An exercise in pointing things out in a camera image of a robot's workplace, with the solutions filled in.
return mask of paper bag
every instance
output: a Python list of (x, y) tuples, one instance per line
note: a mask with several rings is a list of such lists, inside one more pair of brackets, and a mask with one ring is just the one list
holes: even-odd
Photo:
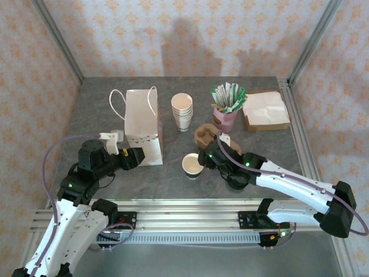
[(140, 166), (163, 164), (163, 127), (156, 88), (130, 89), (126, 95), (125, 134), (131, 147), (142, 147)]

